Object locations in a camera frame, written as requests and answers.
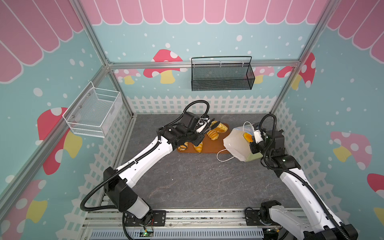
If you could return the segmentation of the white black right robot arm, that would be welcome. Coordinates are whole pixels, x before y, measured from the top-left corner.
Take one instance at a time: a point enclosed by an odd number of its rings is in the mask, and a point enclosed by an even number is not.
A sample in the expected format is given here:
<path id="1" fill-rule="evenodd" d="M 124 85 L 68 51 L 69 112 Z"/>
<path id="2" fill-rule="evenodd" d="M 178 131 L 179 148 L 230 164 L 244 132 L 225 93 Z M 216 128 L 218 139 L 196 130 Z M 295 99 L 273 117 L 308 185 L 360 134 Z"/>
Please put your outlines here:
<path id="1" fill-rule="evenodd" d="M 298 240 L 356 240 L 359 234 L 355 227 L 345 224 L 332 212 L 309 183 L 297 160 L 286 154 L 283 131 L 277 130 L 277 117 L 267 114 L 252 127 L 251 152 L 262 154 L 262 166 L 272 170 L 288 187 L 308 219 L 303 222 L 280 202 L 266 201 L 260 206 L 260 222 L 279 224 Z"/>

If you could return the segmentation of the ridged long fake bread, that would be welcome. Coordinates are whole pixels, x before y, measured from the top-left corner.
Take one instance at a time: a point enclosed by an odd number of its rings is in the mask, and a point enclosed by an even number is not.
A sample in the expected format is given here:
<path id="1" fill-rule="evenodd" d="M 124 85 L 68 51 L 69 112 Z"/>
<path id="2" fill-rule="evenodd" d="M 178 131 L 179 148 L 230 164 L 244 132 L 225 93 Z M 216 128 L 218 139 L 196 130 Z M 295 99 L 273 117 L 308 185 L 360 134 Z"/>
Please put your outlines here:
<path id="1" fill-rule="evenodd" d="M 188 142 L 185 142 L 184 144 L 181 144 L 181 145 L 178 147 L 178 151 L 179 151 L 179 152 L 186 151 L 187 149 L 188 149 Z"/>

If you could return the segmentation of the small yellow fake bread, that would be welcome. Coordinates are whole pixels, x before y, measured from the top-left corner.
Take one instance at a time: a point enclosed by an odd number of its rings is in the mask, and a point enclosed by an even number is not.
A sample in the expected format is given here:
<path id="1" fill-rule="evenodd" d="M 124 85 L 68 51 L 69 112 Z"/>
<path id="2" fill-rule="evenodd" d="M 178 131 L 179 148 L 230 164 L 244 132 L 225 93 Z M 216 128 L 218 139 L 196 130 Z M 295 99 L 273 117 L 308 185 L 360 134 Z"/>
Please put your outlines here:
<path id="1" fill-rule="evenodd" d="M 203 142 L 201 142 L 199 145 L 194 146 L 194 149 L 197 153 L 201 153 L 203 151 Z"/>

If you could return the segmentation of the steel tongs with black tips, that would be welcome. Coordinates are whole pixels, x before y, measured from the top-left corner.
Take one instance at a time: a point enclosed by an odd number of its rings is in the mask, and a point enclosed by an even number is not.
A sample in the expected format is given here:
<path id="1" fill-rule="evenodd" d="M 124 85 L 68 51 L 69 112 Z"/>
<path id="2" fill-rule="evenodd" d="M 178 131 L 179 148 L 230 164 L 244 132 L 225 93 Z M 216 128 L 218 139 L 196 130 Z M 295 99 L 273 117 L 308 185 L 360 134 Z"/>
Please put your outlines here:
<path id="1" fill-rule="evenodd" d="M 206 133 L 208 133 L 209 131 L 214 130 L 215 128 L 217 128 L 217 127 L 220 125 L 220 123 L 221 123 L 220 121 L 213 121 L 213 122 L 209 123 L 209 125 L 207 124 L 207 125 L 203 128 L 201 134 L 206 134 Z"/>

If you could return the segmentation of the long ridged fake loaf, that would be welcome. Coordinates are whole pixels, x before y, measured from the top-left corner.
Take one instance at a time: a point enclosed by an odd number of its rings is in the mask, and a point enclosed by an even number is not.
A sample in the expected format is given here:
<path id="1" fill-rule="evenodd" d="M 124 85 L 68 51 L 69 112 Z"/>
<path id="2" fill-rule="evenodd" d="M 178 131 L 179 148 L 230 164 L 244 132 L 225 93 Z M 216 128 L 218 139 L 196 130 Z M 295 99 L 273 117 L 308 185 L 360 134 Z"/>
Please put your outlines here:
<path id="1" fill-rule="evenodd" d="M 214 129 L 215 131 L 217 131 L 218 133 L 225 133 L 228 131 L 228 127 L 222 123 L 220 123 L 220 125 Z"/>

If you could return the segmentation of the white paper bag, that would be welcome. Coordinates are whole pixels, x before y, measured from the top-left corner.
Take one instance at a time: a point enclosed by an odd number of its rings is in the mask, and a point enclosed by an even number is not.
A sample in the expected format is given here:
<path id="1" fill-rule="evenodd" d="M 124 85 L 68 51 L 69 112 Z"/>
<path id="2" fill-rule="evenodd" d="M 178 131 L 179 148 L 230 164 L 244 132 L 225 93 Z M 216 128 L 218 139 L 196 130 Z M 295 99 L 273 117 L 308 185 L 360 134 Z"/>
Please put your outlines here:
<path id="1" fill-rule="evenodd" d="M 230 134 L 224 138 L 224 150 L 221 150 L 217 153 L 216 157 L 219 162 L 227 162 L 231 159 L 238 159 L 241 162 L 251 162 L 254 160 L 260 160 L 263 155 L 261 153 L 252 154 L 250 149 L 250 143 L 248 143 L 245 138 L 243 137 L 244 133 L 248 133 L 253 135 L 254 134 L 254 127 L 253 125 L 246 121 L 244 122 L 242 127 L 236 127 L 232 129 Z M 220 160 L 219 154 L 223 151 L 228 151 L 229 154 L 232 155 L 227 160 Z"/>

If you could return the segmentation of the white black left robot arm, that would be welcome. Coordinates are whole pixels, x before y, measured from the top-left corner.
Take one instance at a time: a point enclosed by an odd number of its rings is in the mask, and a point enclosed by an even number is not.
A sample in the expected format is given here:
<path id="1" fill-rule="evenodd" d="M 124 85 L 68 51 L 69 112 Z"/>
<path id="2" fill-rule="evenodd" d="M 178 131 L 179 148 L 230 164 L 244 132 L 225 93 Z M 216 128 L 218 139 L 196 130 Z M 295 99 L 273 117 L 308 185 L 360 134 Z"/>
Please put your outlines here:
<path id="1" fill-rule="evenodd" d="M 80 209 L 84 212 L 116 209 L 123 217 L 134 216 L 143 226 L 148 225 L 153 218 L 153 209 L 134 192 L 133 187 L 163 157 L 177 149 L 187 150 L 189 144 L 197 147 L 202 143 L 205 134 L 211 130 L 209 109 L 210 105 L 205 100 L 189 103 L 176 120 L 156 130 L 155 139 L 139 154 L 116 169 L 109 167 L 104 170 L 103 181 L 83 198 Z M 100 189 L 112 204 L 87 207 L 88 200 Z"/>

